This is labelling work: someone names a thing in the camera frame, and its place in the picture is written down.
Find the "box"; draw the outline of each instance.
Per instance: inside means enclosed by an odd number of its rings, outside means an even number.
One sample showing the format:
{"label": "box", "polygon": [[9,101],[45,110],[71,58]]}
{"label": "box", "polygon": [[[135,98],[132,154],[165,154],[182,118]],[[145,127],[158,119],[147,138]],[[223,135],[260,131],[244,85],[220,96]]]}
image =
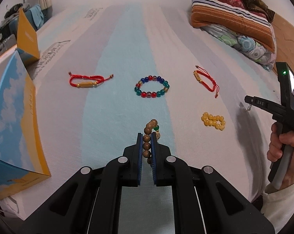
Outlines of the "box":
{"label": "box", "polygon": [[17,45],[0,57],[0,199],[50,177],[37,126],[35,87],[23,63],[39,57],[37,38],[23,24],[22,14]]}

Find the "handheld device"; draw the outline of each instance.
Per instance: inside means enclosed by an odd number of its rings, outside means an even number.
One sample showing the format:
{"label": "handheld device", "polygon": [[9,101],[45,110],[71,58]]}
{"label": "handheld device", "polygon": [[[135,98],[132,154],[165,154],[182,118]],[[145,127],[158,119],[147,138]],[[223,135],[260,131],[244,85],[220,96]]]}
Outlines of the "handheld device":
{"label": "handheld device", "polygon": [[[256,106],[271,113],[272,118],[277,121],[277,133],[281,134],[294,131],[294,73],[286,62],[276,62],[276,67],[280,83],[281,104],[250,96],[245,97],[245,102],[250,104],[248,111],[251,106]],[[268,180],[276,189],[281,187],[294,149],[290,145],[283,144],[281,150],[283,155],[271,164],[268,176]]]}
{"label": "handheld device", "polygon": [[[142,134],[105,167],[81,168],[17,234],[117,234],[122,187],[137,187]],[[171,186],[175,234],[274,234],[273,225],[213,167],[190,167],[151,135],[154,184]]]}

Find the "red braided bracelet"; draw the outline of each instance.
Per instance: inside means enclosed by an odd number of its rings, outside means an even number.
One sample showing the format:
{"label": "red braided bracelet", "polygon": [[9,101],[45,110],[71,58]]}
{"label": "red braided bracelet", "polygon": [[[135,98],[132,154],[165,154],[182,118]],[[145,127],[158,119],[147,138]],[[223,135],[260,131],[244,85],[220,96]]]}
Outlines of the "red braided bracelet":
{"label": "red braided bracelet", "polygon": [[[196,66],[196,68],[198,68],[199,70],[195,70],[193,72],[193,74],[195,75],[197,81],[199,83],[201,83],[205,88],[207,88],[210,92],[213,92],[216,89],[215,98],[217,98],[218,92],[220,91],[220,88],[217,85],[217,83],[215,82],[215,80],[210,76],[210,74],[204,68],[201,68],[199,66]],[[199,74],[202,75],[202,76],[205,76],[207,79],[209,79],[212,82],[212,84],[213,84],[213,88],[212,89],[205,82],[202,81],[202,79],[200,78]]]}
{"label": "red braided bracelet", "polygon": [[[103,76],[83,76],[83,75],[73,75],[71,72],[69,72],[70,80],[69,83],[73,87],[77,88],[90,88],[90,87],[97,87],[99,84],[102,84],[104,81],[107,81],[111,78],[113,78],[113,74],[110,75],[108,78],[104,78]],[[73,83],[73,79],[86,79],[86,80],[94,80],[93,82],[82,82],[82,83]]]}

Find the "sleeve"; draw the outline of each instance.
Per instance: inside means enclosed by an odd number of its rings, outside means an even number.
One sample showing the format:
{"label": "sleeve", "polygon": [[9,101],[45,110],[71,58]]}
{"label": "sleeve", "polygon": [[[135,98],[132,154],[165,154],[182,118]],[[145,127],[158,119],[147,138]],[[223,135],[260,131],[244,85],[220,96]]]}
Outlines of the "sleeve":
{"label": "sleeve", "polygon": [[267,185],[263,193],[261,213],[278,233],[294,213],[294,184],[280,191],[271,184]]}

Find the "human hand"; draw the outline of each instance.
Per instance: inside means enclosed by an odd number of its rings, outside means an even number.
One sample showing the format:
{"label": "human hand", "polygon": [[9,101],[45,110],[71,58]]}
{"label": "human hand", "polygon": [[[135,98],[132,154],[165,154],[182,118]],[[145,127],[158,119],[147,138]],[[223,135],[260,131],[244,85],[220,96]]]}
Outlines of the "human hand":
{"label": "human hand", "polygon": [[[276,162],[279,158],[282,157],[282,144],[287,144],[294,147],[294,131],[290,131],[288,133],[281,134],[280,136],[278,136],[276,123],[274,123],[271,126],[271,131],[272,133],[270,136],[270,144],[269,151],[267,152],[267,158],[271,162]],[[282,185],[279,190],[285,189],[292,184],[294,184],[294,151],[289,168],[286,172],[286,175],[282,181]]]}

